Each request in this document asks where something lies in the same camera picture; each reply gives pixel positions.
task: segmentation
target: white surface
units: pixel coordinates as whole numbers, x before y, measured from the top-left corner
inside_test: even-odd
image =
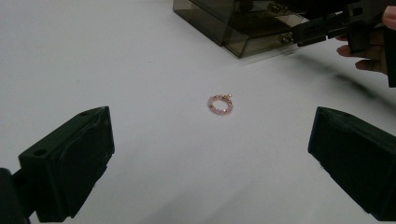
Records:
[[[329,40],[236,59],[172,0],[0,2],[0,166],[109,105],[116,153],[65,223],[374,223],[307,153],[317,106],[396,134],[395,91]],[[216,116],[215,94],[234,111]],[[38,223],[35,215],[32,223]]]

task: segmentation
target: pink ring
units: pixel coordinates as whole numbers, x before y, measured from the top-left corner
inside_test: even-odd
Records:
[[[222,115],[222,116],[229,115],[231,113],[231,111],[233,111],[233,102],[230,100],[231,97],[232,97],[231,94],[212,96],[207,101],[207,106],[209,107],[210,111],[212,111],[213,113],[215,113],[217,115]],[[220,109],[215,108],[213,103],[216,101],[222,101],[222,102],[226,103],[227,109],[220,110]]]

